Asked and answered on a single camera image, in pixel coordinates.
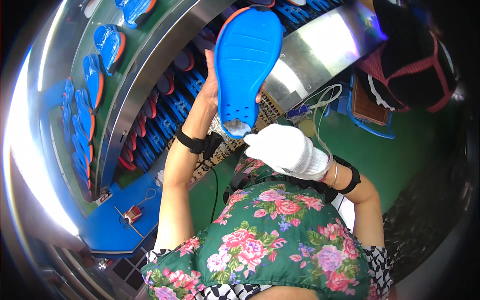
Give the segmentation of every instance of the forearm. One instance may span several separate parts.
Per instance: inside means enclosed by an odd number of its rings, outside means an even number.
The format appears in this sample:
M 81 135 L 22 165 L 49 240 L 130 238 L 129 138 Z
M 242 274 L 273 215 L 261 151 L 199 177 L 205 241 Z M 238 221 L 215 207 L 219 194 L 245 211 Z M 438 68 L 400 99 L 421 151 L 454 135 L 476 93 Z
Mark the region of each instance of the forearm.
M 183 133 L 192 139 L 205 138 L 216 114 L 216 106 L 205 103 L 200 97 L 195 100 L 182 127 Z M 198 154 L 191 153 L 189 148 L 175 139 L 165 163 L 154 250 L 175 249 L 194 235 L 188 187 L 197 161 Z
M 215 114 L 216 107 L 204 103 L 201 99 L 196 99 L 182 126 L 183 133 L 191 139 L 204 139 Z M 164 188 L 169 186 L 187 188 L 197 161 L 198 154 L 190 152 L 187 146 L 175 139 L 165 163 Z
M 337 179 L 335 181 L 335 163 L 327 172 L 324 183 L 336 190 L 346 188 L 352 179 L 352 171 L 340 164 L 336 164 Z M 364 245 L 384 246 L 384 232 L 382 207 L 380 196 L 372 182 L 360 174 L 361 183 L 344 196 L 355 206 L 354 234 Z

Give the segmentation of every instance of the woman's left hand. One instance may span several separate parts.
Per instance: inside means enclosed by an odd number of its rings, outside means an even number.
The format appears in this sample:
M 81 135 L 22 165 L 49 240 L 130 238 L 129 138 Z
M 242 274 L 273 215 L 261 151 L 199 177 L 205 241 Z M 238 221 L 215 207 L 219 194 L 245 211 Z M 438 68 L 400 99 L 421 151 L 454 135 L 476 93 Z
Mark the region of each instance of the woman's left hand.
M 216 79 L 214 64 L 215 55 L 213 51 L 205 49 L 205 58 L 207 60 L 208 76 L 201 91 L 198 93 L 197 100 L 202 100 L 209 106 L 214 106 L 216 108 L 218 105 L 218 81 Z M 263 83 L 260 87 L 255 99 L 256 103 L 260 103 L 262 100 L 260 91 L 262 91 L 264 88 L 265 83 Z

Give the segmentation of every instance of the white cotton glove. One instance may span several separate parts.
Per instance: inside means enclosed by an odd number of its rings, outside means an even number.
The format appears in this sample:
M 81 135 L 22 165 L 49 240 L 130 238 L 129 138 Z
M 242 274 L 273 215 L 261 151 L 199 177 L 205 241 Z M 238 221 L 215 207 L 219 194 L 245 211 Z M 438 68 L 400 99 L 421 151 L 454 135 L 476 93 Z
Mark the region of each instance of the white cotton glove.
M 271 124 L 243 140 L 250 145 L 245 154 L 260 159 L 278 173 L 301 179 L 320 180 L 328 155 L 313 146 L 303 132 L 292 126 Z

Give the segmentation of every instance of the hand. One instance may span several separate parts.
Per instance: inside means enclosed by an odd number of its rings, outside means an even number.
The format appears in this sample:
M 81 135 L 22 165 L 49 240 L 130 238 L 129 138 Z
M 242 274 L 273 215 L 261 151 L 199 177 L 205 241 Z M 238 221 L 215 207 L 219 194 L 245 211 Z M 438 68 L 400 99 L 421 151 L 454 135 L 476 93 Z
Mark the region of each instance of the hand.
M 250 145 L 245 150 L 247 156 L 262 160 L 281 174 L 310 177 L 324 170 L 328 163 L 327 154 L 315 148 L 300 129 L 292 126 L 270 124 L 243 140 Z
M 218 105 L 218 81 L 215 73 L 215 55 L 212 51 L 205 49 L 205 58 L 207 59 L 208 76 L 205 80 L 202 90 L 198 93 L 197 99 L 201 99 L 208 105 L 215 106 L 216 108 Z M 259 93 L 255 99 L 256 103 L 260 103 L 262 100 L 262 94 L 260 91 L 262 91 L 264 88 L 265 83 L 263 83 L 260 87 Z

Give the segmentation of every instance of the gold bangle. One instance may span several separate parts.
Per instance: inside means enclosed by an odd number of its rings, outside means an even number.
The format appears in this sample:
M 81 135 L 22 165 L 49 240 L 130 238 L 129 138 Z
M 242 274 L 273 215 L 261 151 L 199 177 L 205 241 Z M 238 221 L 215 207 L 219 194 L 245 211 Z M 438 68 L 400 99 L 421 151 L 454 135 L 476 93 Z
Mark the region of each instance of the gold bangle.
M 335 186 L 335 183 L 336 183 L 336 176 L 338 174 L 338 166 L 336 165 L 336 161 L 333 161 L 335 163 L 335 178 L 333 179 L 333 184 L 332 186 L 328 186 L 329 188 L 333 188 Z

